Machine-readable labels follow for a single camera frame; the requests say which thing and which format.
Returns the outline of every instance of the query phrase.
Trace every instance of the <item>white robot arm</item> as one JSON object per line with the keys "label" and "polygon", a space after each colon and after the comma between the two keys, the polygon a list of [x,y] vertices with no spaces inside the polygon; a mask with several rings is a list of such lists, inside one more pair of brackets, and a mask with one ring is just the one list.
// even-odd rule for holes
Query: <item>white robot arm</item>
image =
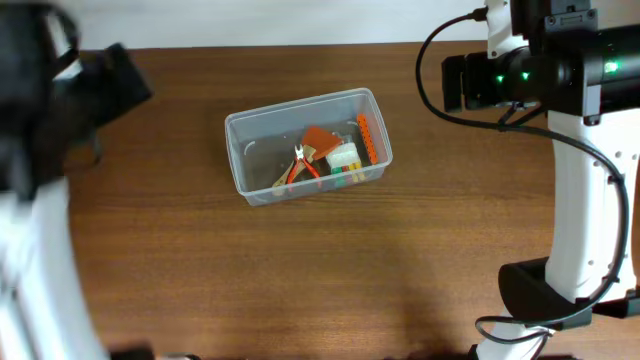
{"label": "white robot arm", "polygon": [[82,296],[64,157],[151,92],[119,45],[80,60],[77,29],[54,5],[0,5],[0,44],[2,358],[128,359],[100,344]]}
{"label": "white robot arm", "polygon": [[[416,74],[425,105],[444,120],[555,140],[551,257],[503,266],[506,309],[501,317],[479,319],[477,327],[488,339],[469,354],[480,360],[537,359],[557,330],[586,326],[593,313],[624,318],[640,312],[631,261],[633,201],[628,201],[640,156],[640,96],[632,95],[640,88],[640,49],[632,43],[640,30],[598,30],[597,11],[584,0],[487,0],[486,5],[444,26],[475,19],[489,27],[486,54],[443,64],[445,109],[461,110],[461,93],[469,110],[512,106],[498,124],[456,118],[429,102],[420,62],[444,27],[423,46]],[[536,102],[549,110],[553,132],[522,127],[532,116],[507,123],[516,109]],[[496,323],[491,334],[481,328],[484,322]]]}

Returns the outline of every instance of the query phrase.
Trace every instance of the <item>wooden table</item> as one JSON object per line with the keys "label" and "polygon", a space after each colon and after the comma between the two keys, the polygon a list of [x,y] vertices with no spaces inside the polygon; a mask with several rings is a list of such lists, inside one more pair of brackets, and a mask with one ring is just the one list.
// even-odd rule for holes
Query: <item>wooden table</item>
{"label": "wooden table", "polygon": [[[418,47],[135,52],[155,98],[102,132],[100,167],[71,175],[78,267],[104,341],[355,360],[466,353],[480,341],[474,320],[502,309],[499,267],[549,254],[552,147],[430,115],[413,78]],[[482,48],[430,50],[437,104],[440,61]],[[237,194],[228,114],[359,87],[375,94],[392,142],[380,181],[262,208]],[[546,353],[639,351],[640,319],[596,318]]]}

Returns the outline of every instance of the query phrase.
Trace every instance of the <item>green led light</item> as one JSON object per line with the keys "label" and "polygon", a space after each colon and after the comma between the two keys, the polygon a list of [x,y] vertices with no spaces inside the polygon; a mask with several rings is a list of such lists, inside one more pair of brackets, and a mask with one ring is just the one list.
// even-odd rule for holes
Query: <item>green led light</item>
{"label": "green led light", "polygon": [[604,64],[604,72],[610,74],[612,72],[616,72],[620,69],[620,64],[615,61],[609,61]]}

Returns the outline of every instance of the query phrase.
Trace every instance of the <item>orange terminal block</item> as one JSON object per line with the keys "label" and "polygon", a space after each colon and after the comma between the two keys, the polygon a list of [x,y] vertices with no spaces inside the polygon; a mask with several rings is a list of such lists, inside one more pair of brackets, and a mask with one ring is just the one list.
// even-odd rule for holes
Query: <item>orange terminal block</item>
{"label": "orange terminal block", "polygon": [[375,165],[378,163],[378,154],[376,153],[375,146],[373,146],[373,140],[371,140],[371,133],[369,132],[369,124],[367,123],[367,117],[364,114],[358,115],[358,126],[360,127],[362,139],[364,140],[364,145],[367,148],[367,154],[369,154],[371,165]]}

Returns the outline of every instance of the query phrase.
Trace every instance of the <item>white wall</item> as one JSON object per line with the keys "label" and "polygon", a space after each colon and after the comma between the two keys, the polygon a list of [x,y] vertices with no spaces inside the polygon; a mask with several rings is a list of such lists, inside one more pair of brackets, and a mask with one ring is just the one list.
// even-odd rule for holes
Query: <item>white wall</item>
{"label": "white wall", "polygon": [[[484,0],[59,0],[81,23],[85,48],[351,44],[422,41]],[[601,26],[638,22],[639,0],[594,0]],[[439,40],[486,39],[466,22]]]}

